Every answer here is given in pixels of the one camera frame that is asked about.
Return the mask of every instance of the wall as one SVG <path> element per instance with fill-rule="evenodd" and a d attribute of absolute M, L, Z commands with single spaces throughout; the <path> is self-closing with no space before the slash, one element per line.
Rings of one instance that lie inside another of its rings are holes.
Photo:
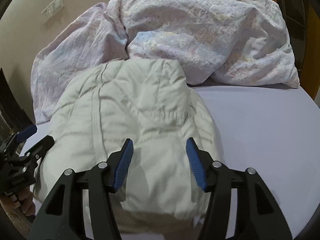
<path fill-rule="evenodd" d="M 0 67 L 13 95 L 34 121 L 30 74 L 36 54 L 86 9 L 109 0 L 63 0 L 46 24 L 40 13 L 52 0 L 13 0 L 0 20 Z"/>

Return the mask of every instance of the wall socket panel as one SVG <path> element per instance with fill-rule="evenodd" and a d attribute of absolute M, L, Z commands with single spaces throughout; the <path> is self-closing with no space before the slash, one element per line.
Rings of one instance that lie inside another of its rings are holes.
<path fill-rule="evenodd" d="M 62 0 L 53 0 L 41 13 L 44 22 L 47 22 L 52 16 L 63 8 Z"/>

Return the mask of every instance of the finger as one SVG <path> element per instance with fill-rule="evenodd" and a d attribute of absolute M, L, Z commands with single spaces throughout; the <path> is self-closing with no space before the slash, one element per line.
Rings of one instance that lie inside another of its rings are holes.
<path fill-rule="evenodd" d="M 23 214 L 25 214 L 28 209 L 31 207 L 32 203 L 33 203 L 33 194 L 30 194 L 23 202 L 22 202 L 22 206 L 21 206 L 21 210 L 23 212 Z"/>
<path fill-rule="evenodd" d="M 20 201 L 25 200 L 29 196 L 30 196 L 29 187 L 24 188 L 22 191 L 18 193 L 18 198 Z"/>
<path fill-rule="evenodd" d="M 35 213 L 36 213 L 36 205 L 32 202 L 31 206 L 29 207 L 25 215 L 31 216 L 31 215 L 34 215 Z"/>
<path fill-rule="evenodd" d="M 14 202 L 11 198 L 9 198 L 5 195 L 1 195 L 0 200 L 5 207 L 17 208 L 17 207 L 21 206 L 19 202 Z"/>

